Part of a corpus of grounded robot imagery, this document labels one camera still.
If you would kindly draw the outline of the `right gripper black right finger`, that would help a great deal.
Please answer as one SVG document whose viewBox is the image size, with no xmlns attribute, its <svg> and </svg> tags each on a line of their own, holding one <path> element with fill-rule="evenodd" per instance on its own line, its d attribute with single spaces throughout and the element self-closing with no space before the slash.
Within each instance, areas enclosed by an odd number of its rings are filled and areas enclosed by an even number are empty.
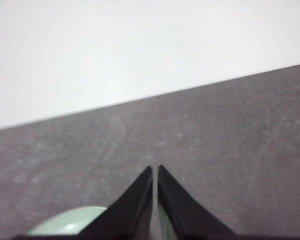
<svg viewBox="0 0 300 240">
<path fill-rule="evenodd" d="M 157 176 L 158 215 L 163 240 L 206 240 L 235 232 L 200 205 L 163 166 Z"/>
</svg>

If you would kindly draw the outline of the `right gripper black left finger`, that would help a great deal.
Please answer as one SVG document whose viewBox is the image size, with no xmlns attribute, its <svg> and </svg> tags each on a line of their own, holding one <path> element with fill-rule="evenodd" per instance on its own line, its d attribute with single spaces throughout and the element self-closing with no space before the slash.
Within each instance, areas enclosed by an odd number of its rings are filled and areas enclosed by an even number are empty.
<svg viewBox="0 0 300 240">
<path fill-rule="evenodd" d="M 147 166 L 125 192 L 78 234 L 84 240 L 147 240 L 153 209 L 153 170 Z"/>
</svg>

